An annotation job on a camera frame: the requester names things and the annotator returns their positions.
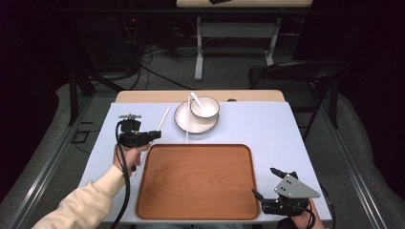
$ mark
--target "person's arm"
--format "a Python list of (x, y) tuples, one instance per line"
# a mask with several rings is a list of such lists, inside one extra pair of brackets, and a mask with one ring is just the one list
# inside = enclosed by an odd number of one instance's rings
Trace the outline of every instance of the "person's arm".
[[(315, 204), (313, 203), (312, 199), (309, 199), (309, 205), (307, 209), (311, 210), (312, 213), (315, 215), (315, 224), (313, 225), (312, 229), (325, 229), (325, 226), (324, 224), (322, 224), (322, 221), (319, 218), (318, 211), (316, 210)], [(291, 217), (291, 219), (298, 229), (307, 229), (307, 226), (309, 225), (310, 213), (303, 212), (301, 216)]]
[[(150, 145), (123, 148), (128, 175), (132, 166), (140, 165), (140, 152)], [(124, 186), (120, 154), (115, 148), (113, 165), (98, 181), (89, 182), (65, 197), (58, 208), (38, 221), (33, 228), (95, 228), (107, 217), (113, 207), (113, 198)]]

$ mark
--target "white table surface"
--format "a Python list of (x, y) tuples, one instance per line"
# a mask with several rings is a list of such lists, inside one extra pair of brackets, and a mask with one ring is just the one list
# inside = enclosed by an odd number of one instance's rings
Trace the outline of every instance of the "white table surface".
[[(245, 144), (252, 153), (253, 168), (256, 177), (257, 191), (265, 198), (277, 198), (273, 189), (281, 179), (269, 170), (274, 167), (283, 172), (295, 171), (301, 181), (317, 191), (322, 196), (316, 174), (313, 171), (307, 150), (299, 133), (292, 111), (287, 102), (238, 101), (221, 102), (220, 120), (208, 133), (203, 135), (189, 135), (188, 144)], [(116, 126), (122, 120), (120, 115), (142, 115), (140, 131), (156, 130), (167, 110), (170, 112), (161, 127), (161, 138), (154, 144), (185, 143), (185, 131), (175, 123), (174, 112), (180, 103), (112, 103), (104, 124), (100, 130), (95, 147), (92, 150), (88, 164), (79, 186), (84, 186), (89, 180), (99, 179), (112, 165), (113, 149), (116, 144)], [(173, 220), (143, 220), (136, 215), (140, 181), (143, 165), (131, 176), (131, 196), (128, 207), (123, 215), (123, 223), (205, 223), (205, 222), (233, 222), (239, 221), (173, 221)], [(115, 197), (115, 204), (105, 221), (114, 221), (124, 200), (125, 188)], [(321, 220), (331, 220), (330, 211), (325, 198), (314, 199)], [(274, 222), (283, 216), (260, 215), (253, 221), (246, 223)]]

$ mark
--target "table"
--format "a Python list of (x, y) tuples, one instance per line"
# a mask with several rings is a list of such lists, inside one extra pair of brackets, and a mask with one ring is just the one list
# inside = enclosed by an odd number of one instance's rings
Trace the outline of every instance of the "table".
[[(119, 115), (130, 112), (142, 115), (140, 131), (156, 130), (167, 107), (171, 108), (166, 121), (162, 125), (162, 138), (155, 140), (155, 144), (183, 143), (185, 133), (174, 123), (173, 112), (187, 99), (189, 91), (149, 91), (149, 92), (121, 92), (112, 104), (104, 121), (95, 147), (92, 150), (88, 164), (84, 171), (80, 186), (88, 180), (96, 180), (108, 170), (112, 162), (112, 148), (115, 144), (115, 127)], [(193, 143), (212, 144), (245, 144), (252, 152), (257, 190), (265, 198), (277, 198), (273, 188), (281, 181), (273, 175), (270, 167), (282, 171), (296, 171), (300, 180), (322, 194), (316, 174), (313, 171), (304, 142), (295, 123), (292, 111), (284, 101), (279, 91), (196, 91), (198, 96), (210, 95), (220, 101), (220, 121), (208, 133), (191, 135), (188, 139)], [(226, 102), (236, 99), (237, 102)], [(282, 216), (265, 215), (260, 213), (254, 220), (144, 220), (135, 213), (135, 206), (139, 192), (139, 185), (143, 173), (142, 165), (137, 173), (131, 176), (131, 197), (121, 222), (130, 224), (140, 223), (262, 223), (276, 222)], [(124, 189), (115, 197), (115, 205), (105, 221), (114, 221), (124, 199)], [(331, 220), (328, 206), (323, 197), (316, 198), (320, 218)]]
[[(211, 4), (208, 0), (177, 0), (178, 8), (308, 8), (312, 0), (232, 0)], [(203, 37), (256, 37), (270, 38), (265, 59), (268, 65), (274, 63), (274, 54), (281, 18), (272, 22), (231, 23), (203, 22), (197, 17), (197, 62), (195, 80), (203, 80)]]

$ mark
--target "tray rim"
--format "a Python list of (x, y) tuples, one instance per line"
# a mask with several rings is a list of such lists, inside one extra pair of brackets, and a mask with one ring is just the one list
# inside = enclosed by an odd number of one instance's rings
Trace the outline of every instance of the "tray rim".
[[(184, 143), (161, 143), (161, 144), (154, 144), (151, 146), (151, 148), (149, 149), (149, 151), (147, 152), (147, 155), (145, 157), (146, 161), (143, 167), (143, 170), (146, 169), (147, 166), (147, 162), (148, 162), (148, 158), (149, 158), (149, 153), (151, 152), (151, 150), (153, 150), (153, 148), (159, 148), (159, 147), (213, 147), (213, 146), (219, 146), (219, 147), (226, 147), (226, 146), (239, 146), (239, 147), (243, 147), (245, 149), (248, 150), (248, 157), (249, 157), (249, 162), (250, 162), (250, 173), (251, 173), (251, 179), (252, 179), (252, 188), (257, 189), (257, 184), (256, 184), (256, 176), (254, 173), (254, 166), (253, 166), (253, 158), (252, 158), (252, 152), (250, 150), (250, 148), (242, 143), (192, 143), (192, 144), (184, 144)], [(142, 178), (140, 180), (140, 185), (139, 185), (139, 193), (137, 196), (137, 204), (135, 206), (135, 214), (143, 220), (184, 220), (184, 221), (189, 221), (189, 220), (212, 220), (212, 221), (224, 221), (224, 220), (254, 220), (257, 217), (259, 217), (260, 215), (260, 206), (258, 201), (254, 201), (254, 205), (255, 205), (255, 213), (252, 217), (250, 218), (245, 218), (245, 219), (225, 219), (225, 218), (221, 218), (221, 219), (211, 219), (211, 218), (190, 218), (190, 219), (182, 219), (182, 218), (171, 218), (171, 219), (166, 219), (166, 218), (145, 218), (142, 215), (139, 214), (139, 196), (141, 195), (141, 190), (142, 190), (142, 186), (143, 186), (143, 181), (145, 178), (145, 173), (142, 173)]]

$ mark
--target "white plate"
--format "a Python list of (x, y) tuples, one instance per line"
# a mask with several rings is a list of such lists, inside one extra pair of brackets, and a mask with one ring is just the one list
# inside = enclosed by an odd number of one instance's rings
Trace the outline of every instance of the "white plate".
[(187, 101), (185, 101), (175, 111), (176, 124), (184, 131), (187, 131), (187, 112), (189, 134), (202, 134), (207, 132), (211, 130), (220, 119), (219, 115), (208, 119), (196, 118), (187, 107)]

